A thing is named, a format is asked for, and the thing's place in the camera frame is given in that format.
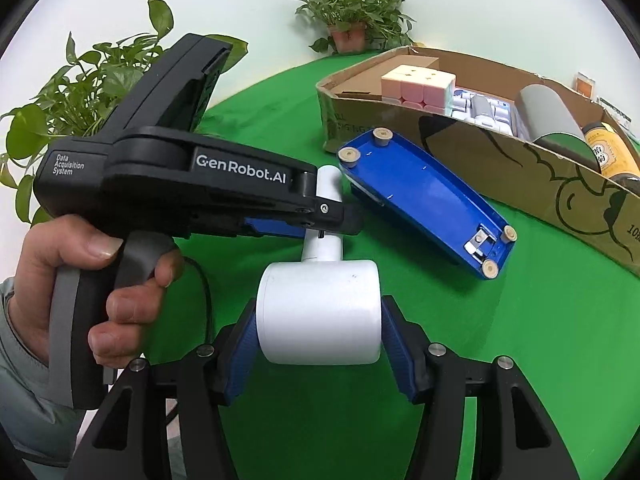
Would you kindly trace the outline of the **grey sleeve forearm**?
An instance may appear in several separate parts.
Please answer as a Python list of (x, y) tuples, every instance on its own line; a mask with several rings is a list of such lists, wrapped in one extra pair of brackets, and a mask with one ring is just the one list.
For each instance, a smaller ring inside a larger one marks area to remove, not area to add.
[(74, 454), (84, 410), (72, 410), (41, 396), (49, 376), (14, 333), (6, 307), (14, 294), (14, 279), (1, 283), (1, 425), (18, 452), (57, 463), (29, 462), (38, 479), (62, 479)]

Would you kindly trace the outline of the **person's left hand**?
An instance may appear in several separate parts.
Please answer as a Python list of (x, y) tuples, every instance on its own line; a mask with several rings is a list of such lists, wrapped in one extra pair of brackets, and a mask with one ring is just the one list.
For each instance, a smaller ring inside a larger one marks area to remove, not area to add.
[(110, 296), (100, 284), (122, 240), (84, 219), (65, 216), (40, 223), (26, 234), (6, 308), (14, 332), (43, 364), (65, 346), (63, 327), (81, 307), (102, 311), (106, 321), (85, 330), (90, 353), (100, 365), (122, 368), (140, 354), (146, 330), (160, 315), (165, 290), (183, 268), (178, 249), (162, 255), (149, 278)]

